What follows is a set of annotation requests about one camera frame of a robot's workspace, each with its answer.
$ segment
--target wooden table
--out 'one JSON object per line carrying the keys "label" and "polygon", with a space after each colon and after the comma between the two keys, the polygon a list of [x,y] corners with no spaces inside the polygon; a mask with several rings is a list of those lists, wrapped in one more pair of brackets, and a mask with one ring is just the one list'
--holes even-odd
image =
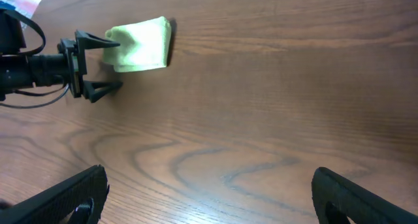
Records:
{"label": "wooden table", "polygon": [[102,223],[316,223],[322,166],[418,213],[418,0],[42,0],[33,19],[55,54],[159,16],[168,68],[116,74],[89,51],[85,79],[117,94],[0,108],[2,199],[102,164]]}

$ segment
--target table surface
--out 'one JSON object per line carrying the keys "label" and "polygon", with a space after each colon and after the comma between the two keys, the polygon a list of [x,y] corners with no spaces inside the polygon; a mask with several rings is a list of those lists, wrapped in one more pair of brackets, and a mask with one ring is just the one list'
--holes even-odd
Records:
{"label": "table surface", "polygon": [[418,0],[42,0],[33,19],[55,54],[159,16],[169,67],[116,74],[90,50],[85,79],[117,94],[0,108],[1,199],[102,164],[102,223],[316,223],[328,167],[418,213]]}

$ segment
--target wire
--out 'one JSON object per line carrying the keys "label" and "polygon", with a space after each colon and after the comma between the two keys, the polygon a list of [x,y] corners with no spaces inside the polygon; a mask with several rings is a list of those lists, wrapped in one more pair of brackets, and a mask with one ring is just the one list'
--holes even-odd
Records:
{"label": "wire", "polygon": [[64,83],[64,79],[62,78],[62,76],[56,76],[56,77],[60,77],[62,79],[62,81],[63,81],[63,86],[60,87],[59,89],[56,89],[56,90],[53,90],[53,91],[49,91],[49,92],[46,92],[46,93],[31,93],[31,92],[28,92],[28,91],[14,90],[13,93],[20,94],[20,95],[25,95],[25,96],[30,96],[30,97],[44,97],[44,96],[47,96],[49,94],[56,93],[59,90],[65,88],[65,86],[66,86],[66,84]]}
{"label": "wire", "polygon": [[13,109],[33,109],[33,108],[38,108],[38,107],[43,107],[43,106],[48,106],[49,104],[55,103],[56,101],[60,100],[62,97],[64,97],[64,95],[68,92],[68,89],[70,88],[70,85],[66,85],[64,92],[61,93],[60,96],[58,96],[57,98],[55,98],[52,101],[49,101],[47,103],[42,103],[42,104],[38,104],[38,105],[33,105],[33,106],[14,106],[14,105],[9,105],[9,104],[4,104],[4,103],[0,103],[0,106],[4,106],[4,107],[9,107],[9,108],[13,108]]}

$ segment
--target black plastic part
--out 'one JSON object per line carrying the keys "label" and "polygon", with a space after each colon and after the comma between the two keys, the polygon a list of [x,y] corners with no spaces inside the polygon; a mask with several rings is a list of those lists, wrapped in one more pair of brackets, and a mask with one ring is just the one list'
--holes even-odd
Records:
{"label": "black plastic part", "polygon": [[81,97],[82,76],[78,73],[77,43],[69,39],[61,39],[57,45],[58,52],[65,56],[67,61],[67,71],[69,73],[70,91],[73,97]]}
{"label": "black plastic part", "polygon": [[39,56],[0,57],[0,90],[12,93],[14,89],[51,86],[69,82],[67,61],[62,54]]}
{"label": "black plastic part", "polygon": [[120,43],[111,40],[102,39],[89,34],[85,31],[77,30],[76,41],[78,45],[78,72],[83,75],[87,74],[86,68],[86,55],[84,50],[96,49],[96,48],[113,48],[120,46]]}
{"label": "black plastic part", "polygon": [[312,180],[312,199],[320,224],[418,223],[418,217],[327,168]]}
{"label": "black plastic part", "polygon": [[122,82],[92,82],[84,80],[83,95],[91,103],[95,103],[100,98],[122,87]]}
{"label": "black plastic part", "polygon": [[45,38],[45,34],[42,31],[42,29],[39,27],[38,24],[36,24],[34,21],[30,20],[29,18],[26,18],[24,15],[20,14],[19,12],[16,12],[14,9],[5,9],[2,11],[2,13],[6,16],[8,16],[9,18],[13,18],[16,21],[19,21],[19,29],[20,32],[22,32],[22,28],[20,27],[20,22],[26,24],[28,27],[32,28],[36,33],[38,33],[38,35],[40,36],[40,38],[42,39],[42,44],[34,49],[34,50],[30,50],[30,51],[25,51],[25,52],[18,52],[18,55],[21,56],[32,56],[35,54],[39,54],[45,47],[46,44],[46,38]]}
{"label": "black plastic part", "polygon": [[7,6],[10,5],[0,1],[0,55],[17,54],[20,48],[26,48],[20,22],[7,15],[7,10],[2,9]]}
{"label": "black plastic part", "polygon": [[96,224],[108,193],[105,168],[95,165],[30,199],[0,212],[1,224],[56,224],[80,205],[78,224]]}

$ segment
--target yellow-green cloth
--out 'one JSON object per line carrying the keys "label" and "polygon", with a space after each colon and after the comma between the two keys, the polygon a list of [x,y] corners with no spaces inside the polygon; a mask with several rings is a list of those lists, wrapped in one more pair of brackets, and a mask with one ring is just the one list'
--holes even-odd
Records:
{"label": "yellow-green cloth", "polygon": [[116,72],[167,66],[171,26],[164,17],[116,26],[106,31],[105,36],[120,43],[119,47],[103,49],[103,62],[113,65]]}

